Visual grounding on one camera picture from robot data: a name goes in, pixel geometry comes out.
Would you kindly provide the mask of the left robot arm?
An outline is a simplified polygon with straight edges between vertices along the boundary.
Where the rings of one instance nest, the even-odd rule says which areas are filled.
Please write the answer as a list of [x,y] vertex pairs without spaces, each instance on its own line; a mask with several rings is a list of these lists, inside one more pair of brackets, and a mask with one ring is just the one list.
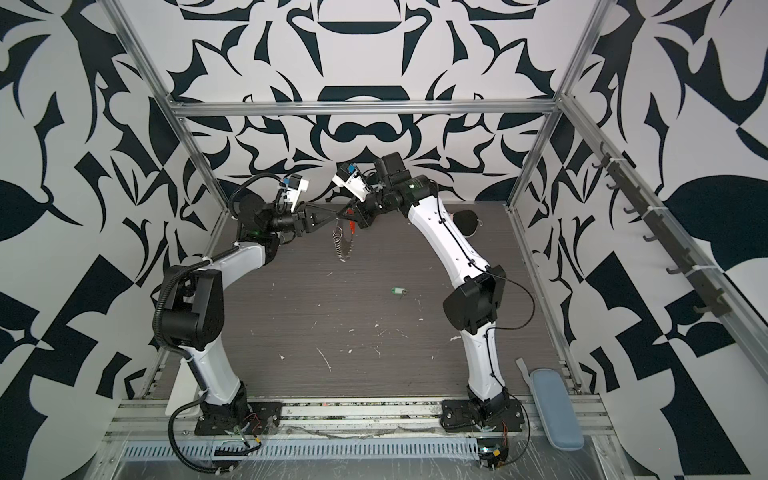
[[248,194],[234,207],[231,247],[165,273],[152,320],[160,347],[178,354],[197,384],[196,404],[205,417],[240,421],[249,414],[246,387],[227,358],[222,331],[225,290],[274,260],[281,245],[336,219],[333,209]]

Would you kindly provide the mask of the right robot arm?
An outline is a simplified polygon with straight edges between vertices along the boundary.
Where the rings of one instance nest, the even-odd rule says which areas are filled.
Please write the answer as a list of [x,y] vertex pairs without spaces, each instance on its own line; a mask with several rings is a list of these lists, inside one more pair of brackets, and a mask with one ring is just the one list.
[[334,184],[352,195],[343,212],[358,227],[367,228],[378,216],[398,211],[427,240],[453,287],[443,301],[443,310],[463,342],[468,397],[476,421],[486,422],[509,402],[496,350],[506,273],[500,266],[491,266],[470,245],[447,212],[434,180],[412,176],[398,154],[376,159],[375,171],[378,182],[370,184],[354,163],[337,167]]

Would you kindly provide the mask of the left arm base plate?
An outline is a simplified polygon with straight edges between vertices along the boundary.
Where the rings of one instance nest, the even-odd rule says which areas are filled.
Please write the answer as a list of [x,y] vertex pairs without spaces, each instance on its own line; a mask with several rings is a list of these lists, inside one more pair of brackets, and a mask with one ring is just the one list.
[[197,421],[197,436],[233,434],[235,428],[246,435],[265,434],[281,421],[283,403],[276,401],[249,402],[240,405],[210,405],[201,407],[202,418]]

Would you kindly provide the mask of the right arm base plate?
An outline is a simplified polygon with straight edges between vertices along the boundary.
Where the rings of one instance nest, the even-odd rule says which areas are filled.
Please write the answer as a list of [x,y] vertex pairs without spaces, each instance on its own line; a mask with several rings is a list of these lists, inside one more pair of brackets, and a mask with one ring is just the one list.
[[519,402],[507,398],[500,403],[458,399],[440,403],[440,426],[447,432],[521,432],[525,415]]

